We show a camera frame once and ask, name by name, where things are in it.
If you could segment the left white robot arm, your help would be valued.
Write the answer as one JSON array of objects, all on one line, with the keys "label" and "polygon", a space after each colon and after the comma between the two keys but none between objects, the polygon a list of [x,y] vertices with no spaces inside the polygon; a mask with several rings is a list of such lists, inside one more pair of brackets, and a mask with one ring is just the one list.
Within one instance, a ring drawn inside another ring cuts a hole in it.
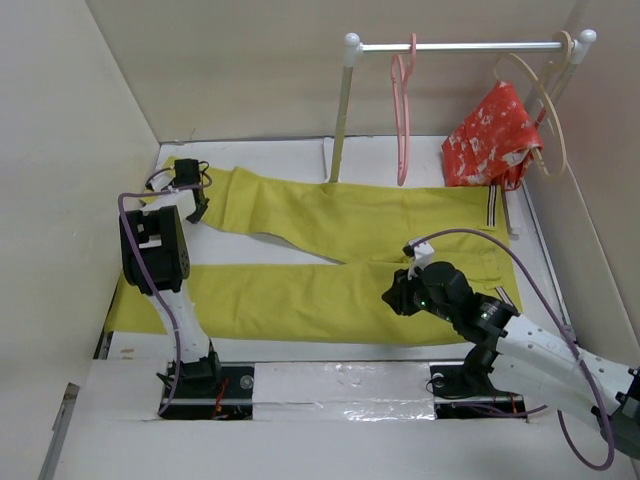
[{"label": "left white robot arm", "polygon": [[177,159],[150,176],[147,193],[117,200],[125,280],[151,302],[172,341],[174,360],[158,375],[168,400],[213,397],[223,386],[218,354],[186,285],[191,263],[183,224],[198,223],[208,209],[207,169],[202,161]]}]

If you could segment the yellow-green trousers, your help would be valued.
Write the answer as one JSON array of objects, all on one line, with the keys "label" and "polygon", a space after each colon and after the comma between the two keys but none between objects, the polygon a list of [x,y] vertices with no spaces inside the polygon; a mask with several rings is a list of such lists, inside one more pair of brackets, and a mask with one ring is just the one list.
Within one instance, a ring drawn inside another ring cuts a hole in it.
[{"label": "yellow-green trousers", "polygon": [[404,245],[427,237],[480,293],[521,302],[499,189],[387,188],[301,183],[237,167],[210,168],[205,225],[268,234],[317,257],[314,264],[194,265],[196,318],[217,338],[443,345],[452,326],[421,312],[399,317],[382,300],[408,266]]}]

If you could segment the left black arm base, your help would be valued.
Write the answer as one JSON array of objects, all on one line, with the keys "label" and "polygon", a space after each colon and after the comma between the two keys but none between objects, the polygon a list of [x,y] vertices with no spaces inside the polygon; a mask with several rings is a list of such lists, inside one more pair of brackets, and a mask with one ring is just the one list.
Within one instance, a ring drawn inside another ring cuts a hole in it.
[{"label": "left black arm base", "polygon": [[251,420],[254,376],[254,364],[223,363],[218,385],[180,384],[160,417],[185,421]]}]

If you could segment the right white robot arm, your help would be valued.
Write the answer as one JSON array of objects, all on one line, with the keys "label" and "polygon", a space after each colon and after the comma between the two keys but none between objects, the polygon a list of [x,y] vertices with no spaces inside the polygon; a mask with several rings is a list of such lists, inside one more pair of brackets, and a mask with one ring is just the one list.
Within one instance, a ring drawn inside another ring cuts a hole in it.
[{"label": "right white robot arm", "polygon": [[494,387],[534,397],[639,456],[639,372],[567,343],[502,300],[475,292],[448,262],[398,270],[382,299],[401,316],[425,311],[473,344],[462,381],[473,393]]}]

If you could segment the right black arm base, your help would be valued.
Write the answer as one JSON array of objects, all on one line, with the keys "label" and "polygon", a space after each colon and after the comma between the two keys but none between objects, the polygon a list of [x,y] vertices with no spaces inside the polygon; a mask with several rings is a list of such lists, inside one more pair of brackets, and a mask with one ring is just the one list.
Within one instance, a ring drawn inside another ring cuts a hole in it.
[{"label": "right black arm base", "polygon": [[473,384],[465,376],[461,361],[436,361],[429,364],[429,369],[425,389],[434,399],[438,420],[510,417],[527,410],[521,395],[495,390],[488,384]]}]

